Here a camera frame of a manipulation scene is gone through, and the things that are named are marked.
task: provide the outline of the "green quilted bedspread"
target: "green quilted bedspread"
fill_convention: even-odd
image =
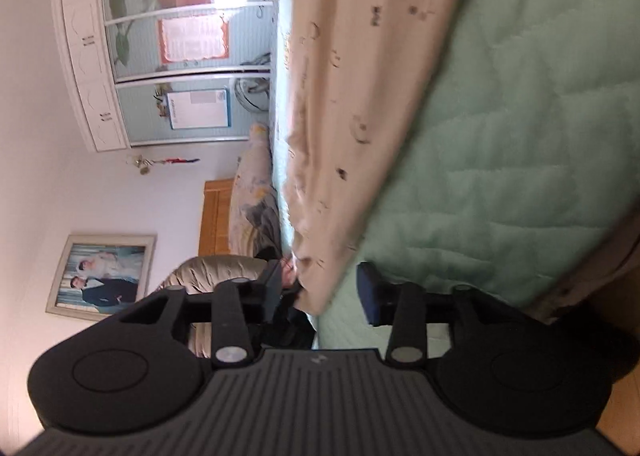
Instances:
[[[363,260],[527,305],[628,210],[639,175],[640,0],[462,0],[320,345],[385,348],[357,297]]]

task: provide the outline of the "green leaf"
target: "green leaf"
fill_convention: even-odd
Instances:
[[[129,62],[129,39],[124,34],[116,36],[116,52],[123,66]]]
[[[114,20],[127,15],[127,4],[124,0],[109,0],[109,8]]]

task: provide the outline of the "wooden floor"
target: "wooden floor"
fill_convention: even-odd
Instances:
[[[613,386],[598,430],[625,454],[640,455],[640,364]]]

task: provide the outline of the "beige sheet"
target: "beige sheet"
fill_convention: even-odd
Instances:
[[[411,125],[457,0],[294,0],[285,185],[305,290],[325,308]]]

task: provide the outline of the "brown fabric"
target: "brown fabric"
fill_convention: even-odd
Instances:
[[[640,205],[589,256],[525,312],[550,323],[591,293],[640,267]]]
[[[318,314],[420,104],[457,0],[294,0],[285,196]]]
[[[213,292],[214,287],[227,279],[246,277],[257,279],[267,266],[262,259],[244,256],[203,256],[191,258],[175,269],[158,287],[165,289],[180,285],[187,293]],[[189,349],[198,357],[211,356],[211,323],[194,323],[189,333]]]

